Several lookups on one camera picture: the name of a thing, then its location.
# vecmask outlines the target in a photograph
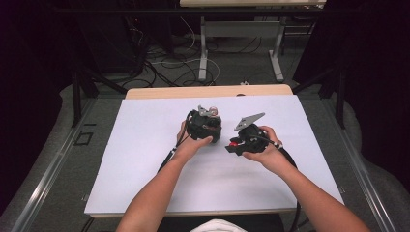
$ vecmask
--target table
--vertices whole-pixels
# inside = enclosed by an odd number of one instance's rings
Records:
[[[168,216],[294,210],[296,198],[278,176],[224,150],[229,138],[237,135],[233,129],[241,116],[262,109],[266,116],[258,123],[273,125],[299,169],[343,202],[299,99],[287,85],[156,88],[130,90],[123,100],[84,213],[94,218],[120,217],[173,147],[175,141],[169,137],[180,127],[175,122],[188,113],[181,109],[199,103],[204,107],[219,103],[221,138],[201,149],[184,167]]]
[[[181,7],[289,7],[324,5],[326,0],[181,0]],[[201,61],[198,80],[206,79],[208,50],[207,37],[266,37],[276,38],[274,49],[269,50],[275,78],[283,82],[283,74],[278,62],[278,51],[283,37],[286,17],[279,21],[206,21],[201,17]]]

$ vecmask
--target gray carpet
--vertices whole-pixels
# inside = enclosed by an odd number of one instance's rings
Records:
[[[307,40],[308,38],[306,37],[288,38],[286,40],[285,55],[279,57],[282,72],[286,77],[285,83],[292,87],[296,83],[292,81],[291,76],[297,67]],[[239,51],[251,41],[252,39],[216,39],[215,44],[210,43],[209,46],[210,49],[216,49],[216,51]],[[214,78],[220,72],[217,85],[237,85],[244,80],[250,84],[276,83],[268,59],[268,44],[262,40],[261,46],[250,54],[218,54],[211,52],[209,58],[218,64],[218,67],[213,63],[209,63],[208,66]],[[180,48],[186,56],[193,55],[190,59],[198,57],[194,50],[185,51],[186,47]],[[258,47],[258,40],[249,47],[249,50],[256,47]],[[158,53],[150,53],[150,57],[158,55]],[[151,61],[159,62],[162,59],[163,57],[158,57],[151,59]],[[178,69],[170,69],[169,65],[166,66],[167,68],[162,65],[155,65],[160,73],[163,73],[180,85],[187,84],[185,81],[188,79],[194,79],[192,74],[181,77],[182,74],[190,72],[190,68],[186,66]],[[111,76],[111,78],[115,80],[123,78],[123,76]],[[151,81],[153,75],[150,71],[144,71],[138,78]],[[143,81],[133,81],[127,84],[126,87],[142,87],[144,85],[146,83]],[[155,87],[163,86],[167,85],[157,79]],[[37,216],[34,218],[29,231],[81,231],[82,226],[88,219],[87,216],[83,215],[86,202],[82,199],[84,195],[91,191],[94,184],[103,150],[110,135],[121,100],[118,99],[121,96],[118,96],[106,86],[98,84],[98,87],[102,93],[95,100],[90,114],[82,122],[80,130],[83,135],[76,141],[77,145],[73,145],[69,150],[69,155],[42,207],[36,212]],[[313,86],[301,93],[300,99],[337,184],[343,187],[345,191],[342,194],[343,200],[353,212],[366,222],[372,231],[380,231],[377,221],[362,194],[361,186],[351,172],[350,164],[346,159],[345,148],[340,142],[339,135],[334,130],[334,125],[331,123],[333,118],[326,113],[324,102],[317,98],[316,93],[317,86]],[[73,119],[70,88],[64,90],[61,95],[64,99],[64,105],[59,119],[29,177],[21,186],[20,191],[9,208],[1,216],[1,231],[11,231],[15,226],[18,217],[29,201],[37,184],[52,162],[52,159],[58,154],[67,134],[69,134]],[[357,125],[354,112],[348,105],[345,110],[345,119],[347,132],[355,147],[360,150],[360,127]],[[88,138],[91,138],[88,145],[80,145],[81,143],[87,143]],[[387,211],[395,222],[396,230],[408,231],[410,229],[409,222],[407,222],[407,218],[410,218],[409,210],[406,208],[409,205],[410,199],[408,193],[403,191],[403,188],[400,187],[399,182],[394,177],[371,165],[371,163],[366,165],[371,179],[381,194],[381,200],[385,203]],[[281,214],[286,228],[289,227],[293,216],[292,213]],[[96,219],[89,231],[114,231],[118,221],[119,218]],[[311,226],[306,225],[301,228],[301,231],[309,231],[310,229],[312,229]]]

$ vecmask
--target person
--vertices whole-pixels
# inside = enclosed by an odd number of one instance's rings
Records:
[[[201,148],[212,141],[212,137],[194,140],[184,131],[183,122],[177,140],[185,138],[172,159],[135,196],[121,219],[117,232],[157,231],[165,215],[179,175],[187,162]],[[268,137],[279,144],[275,131],[267,126],[259,127]],[[369,231],[367,226],[347,207],[319,188],[295,168],[272,144],[262,153],[243,152],[252,161],[260,162],[266,169],[281,177],[290,187],[317,231]]]

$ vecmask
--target forearm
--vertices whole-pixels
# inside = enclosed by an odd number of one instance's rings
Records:
[[[185,163],[170,160],[135,196],[117,231],[157,231]]]
[[[349,209],[296,168],[290,167],[280,177],[291,188],[318,231],[369,231]]]

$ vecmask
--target desk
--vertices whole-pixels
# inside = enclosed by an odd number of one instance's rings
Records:
[[[181,7],[288,7],[306,5],[324,5],[326,0],[181,0]],[[206,79],[208,50],[207,37],[266,37],[276,38],[274,49],[269,55],[274,68],[275,78],[283,82],[283,74],[278,62],[278,51],[283,36],[286,18],[279,21],[206,21],[201,17],[201,61],[198,80]]]
[[[229,138],[237,135],[233,129],[241,117],[261,110],[266,115],[257,123],[275,127],[299,169],[343,202],[299,99],[291,95],[288,86],[196,88],[130,90],[106,146],[85,214],[120,217],[135,194],[156,175],[174,146],[179,122],[199,104],[219,108],[221,138],[202,148],[184,167],[168,216],[271,213],[296,207],[296,198],[278,176],[224,149]]]

